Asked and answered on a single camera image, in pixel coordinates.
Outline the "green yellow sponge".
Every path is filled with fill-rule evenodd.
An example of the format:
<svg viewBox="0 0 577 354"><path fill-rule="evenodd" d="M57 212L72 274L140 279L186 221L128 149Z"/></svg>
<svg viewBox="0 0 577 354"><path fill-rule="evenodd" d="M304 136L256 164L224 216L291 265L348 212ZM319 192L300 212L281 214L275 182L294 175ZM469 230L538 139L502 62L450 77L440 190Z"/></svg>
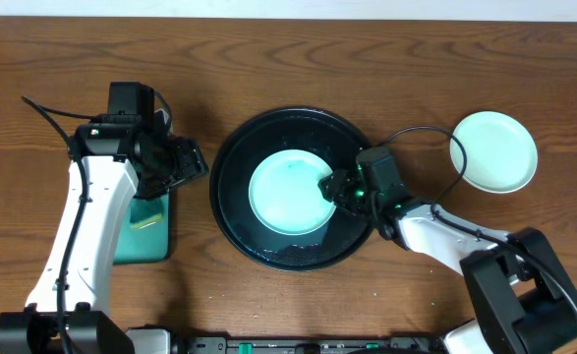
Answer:
<svg viewBox="0 0 577 354"><path fill-rule="evenodd" d="M163 219L162 211L136 209L130 213L130 228L139 230Z"/></svg>

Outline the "mint green plate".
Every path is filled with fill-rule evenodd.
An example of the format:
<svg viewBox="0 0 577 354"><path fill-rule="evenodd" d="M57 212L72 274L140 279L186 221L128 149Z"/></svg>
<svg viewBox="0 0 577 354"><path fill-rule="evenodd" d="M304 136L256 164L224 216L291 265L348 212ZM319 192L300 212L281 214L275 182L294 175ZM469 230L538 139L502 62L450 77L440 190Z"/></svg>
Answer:
<svg viewBox="0 0 577 354"><path fill-rule="evenodd" d="M312 152L276 152L252 174L248 188L251 209L259 222L279 234L300 236L314 232L336 210L318 186L331 173L329 165Z"/></svg>
<svg viewBox="0 0 577 354"><path fill-rule="evenodd" d="M504 113L473 113L456 126L453 136L452 163L479 190L513 193L527 186L537 172L538 150L532 135Z"/></svg>

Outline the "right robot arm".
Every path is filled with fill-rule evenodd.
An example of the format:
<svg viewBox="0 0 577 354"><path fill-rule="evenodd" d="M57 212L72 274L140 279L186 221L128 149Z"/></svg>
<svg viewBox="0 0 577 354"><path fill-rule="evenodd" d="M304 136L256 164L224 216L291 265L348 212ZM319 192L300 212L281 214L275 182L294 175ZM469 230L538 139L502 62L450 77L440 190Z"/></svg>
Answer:
<svg viewBox="0 0 577 354"><path fill-rule="evenodd" d="M318 185L382 238L463 276L476 317L442 337L445 352L552 353L577 340L577 290L541 231L466 221L411 197L392 172L337 170Z"/></svg>

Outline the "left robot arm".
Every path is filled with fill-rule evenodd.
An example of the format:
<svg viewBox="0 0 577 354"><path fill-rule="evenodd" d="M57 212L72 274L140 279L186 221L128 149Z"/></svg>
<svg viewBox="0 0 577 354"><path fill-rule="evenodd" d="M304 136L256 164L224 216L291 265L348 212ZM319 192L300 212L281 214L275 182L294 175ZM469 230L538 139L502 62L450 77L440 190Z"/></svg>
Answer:
<svg viewBox="0 0 577 354"><path fill-rule="evenodd" d="M159 326L110 319L111 270L132 199L153 200L207 172L197 142L166 131L81 126L51 254L20 312L0 314L1 353L183 353Z"/></svg>

